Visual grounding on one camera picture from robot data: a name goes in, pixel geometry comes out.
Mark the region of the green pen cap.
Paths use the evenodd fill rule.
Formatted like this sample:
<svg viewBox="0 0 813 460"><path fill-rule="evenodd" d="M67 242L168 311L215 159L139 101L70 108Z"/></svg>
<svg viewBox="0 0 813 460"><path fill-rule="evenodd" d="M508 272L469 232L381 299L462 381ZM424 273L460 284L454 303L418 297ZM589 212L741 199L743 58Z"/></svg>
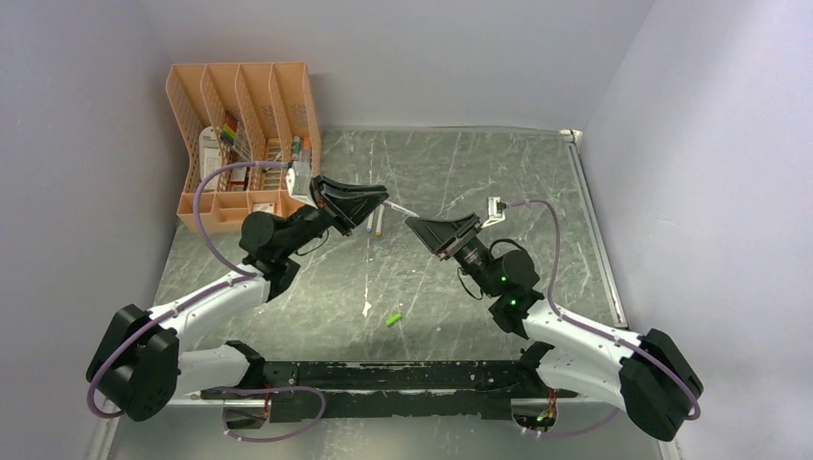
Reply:
<svg viewBox="0 0 813 460"><path fill-rule="evenodd" d="M392 316L390 316L389 318L386 319L385 325L386 325L387 328L391 328L395 324L397 324L402 318L403 318L403 316L400 313L396 313L396 314L394 314L394 315L392 315Z"/></svg>

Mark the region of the white pen blue tip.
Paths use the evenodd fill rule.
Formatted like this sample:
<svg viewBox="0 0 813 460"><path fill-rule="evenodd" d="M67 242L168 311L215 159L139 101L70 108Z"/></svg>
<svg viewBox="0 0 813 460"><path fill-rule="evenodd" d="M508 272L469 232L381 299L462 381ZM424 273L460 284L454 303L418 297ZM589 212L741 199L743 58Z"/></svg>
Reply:
<svg viewBox="0 0 813 460"><path fill-rule="evenodd" d="M374 215L374 214L371 214L371 215L369 215L369 216L368 216L368 218L367 218L367 221L366 221L366 226L365 226L365 231L366 231L367 233L369 233L369 234L372 234L372 233L373 233L373 230L374 230L374 225L375 225L375 215Z"/></svg>

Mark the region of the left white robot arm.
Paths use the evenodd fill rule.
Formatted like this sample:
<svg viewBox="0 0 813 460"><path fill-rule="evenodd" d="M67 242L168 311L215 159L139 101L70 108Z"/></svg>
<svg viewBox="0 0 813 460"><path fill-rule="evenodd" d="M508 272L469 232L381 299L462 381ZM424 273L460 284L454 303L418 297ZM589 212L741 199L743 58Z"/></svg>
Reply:
<svg viewBox="0 0 813 460"><path fill-rule="evenodd" d="M190 348L221 322L284 293L300 269L292 255L330 230L351 235L389 197L383 185L323 175L311 179L308 195L310 203L286 218L249 213L239 240L244 259L218 280L149 310L115 312L85 375L94 415L141 422L174 396L215 390L250 399L267 388L264 359L241 341Z"/></svg>

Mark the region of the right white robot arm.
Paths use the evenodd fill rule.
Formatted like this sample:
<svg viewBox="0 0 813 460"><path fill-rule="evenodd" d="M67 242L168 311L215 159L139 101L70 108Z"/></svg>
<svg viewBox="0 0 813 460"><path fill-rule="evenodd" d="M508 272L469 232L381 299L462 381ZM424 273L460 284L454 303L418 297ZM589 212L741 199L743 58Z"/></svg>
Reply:
<svg viewBox="0 0 813 460"><path fill-rule="evenodd" d="M475 214L408 217L405 224L432 255L455 260L493 299L489 312L501 330L541 345L541 356L517 373L525 395L539 397L552 387L599 400L665 442L694 416L703 384L668 334L616 329L558 306L536 290L540 276L528 251L510 241L511 250L494 255L478 237Z"/></svg>

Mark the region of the small white box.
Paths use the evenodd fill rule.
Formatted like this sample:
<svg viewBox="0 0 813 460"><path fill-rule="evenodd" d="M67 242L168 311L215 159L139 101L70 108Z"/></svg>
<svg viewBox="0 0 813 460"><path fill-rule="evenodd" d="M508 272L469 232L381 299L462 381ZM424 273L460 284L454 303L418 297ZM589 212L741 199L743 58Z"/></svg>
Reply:
<svg viewBox="0 0 813 460"><path fill-rule="evenodd" d="M276 214L276 204L274 202L261 202L252 205L252 213L263 212L270 215Z"/></svg>

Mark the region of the colored markers pack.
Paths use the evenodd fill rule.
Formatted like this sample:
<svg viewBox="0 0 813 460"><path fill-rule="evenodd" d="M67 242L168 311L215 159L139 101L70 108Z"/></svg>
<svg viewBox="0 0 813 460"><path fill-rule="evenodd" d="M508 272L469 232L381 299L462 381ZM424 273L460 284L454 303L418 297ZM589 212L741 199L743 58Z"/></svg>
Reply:
<svg viewBox="0 0 813 460"><path fill-rule="evenodd" d="M229 147L231 151L237 150L237 134L239 130L239 121L229 111L224 112L223 123L221 125L221 140Z"/></svg>

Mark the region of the white booklet in organizer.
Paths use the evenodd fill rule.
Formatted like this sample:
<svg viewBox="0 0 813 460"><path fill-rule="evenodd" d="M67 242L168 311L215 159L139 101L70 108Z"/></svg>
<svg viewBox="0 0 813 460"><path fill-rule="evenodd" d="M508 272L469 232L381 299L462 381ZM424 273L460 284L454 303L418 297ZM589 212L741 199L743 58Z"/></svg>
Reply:
<svg viewBox="0 0 813 460"><path fill-rule="evenodd" d="M203 181L212 171L221 167L219 138L212 126L204 128L198 136L198 171Z"/></svg>

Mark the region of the orange file organizer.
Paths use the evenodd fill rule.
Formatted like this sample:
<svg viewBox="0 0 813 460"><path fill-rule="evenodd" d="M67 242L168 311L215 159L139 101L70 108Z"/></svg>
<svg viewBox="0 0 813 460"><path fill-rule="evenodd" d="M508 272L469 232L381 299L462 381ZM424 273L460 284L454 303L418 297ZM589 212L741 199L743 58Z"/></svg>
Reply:
<svg viewBox="0 0 813 460"><path fill-rule="evenodd" d="M302 207L286 186L286 170L269 162L303 161L321 170L321 135L306 63L175 64L166 93L189 157L176 214L193 232L239 231L254 203L274 202L287 217ZM239 121L237 150L221 140L224 112ZM200 181L198 136L213 127L221 167Z"/></svg>

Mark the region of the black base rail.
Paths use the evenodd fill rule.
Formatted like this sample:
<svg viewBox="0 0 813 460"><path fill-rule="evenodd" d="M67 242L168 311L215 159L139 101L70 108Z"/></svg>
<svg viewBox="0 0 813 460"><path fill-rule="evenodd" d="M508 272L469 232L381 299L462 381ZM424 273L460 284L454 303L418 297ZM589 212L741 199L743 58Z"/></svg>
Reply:
<svg viewBox="0 0 813 460"><path fill-rule="evenodd" d="M545 386L521 360L269 361L250 394L208 389L205 401L271 423L325 419L478 416L509 421L524 400L546 404L568 390Z"/></svg>

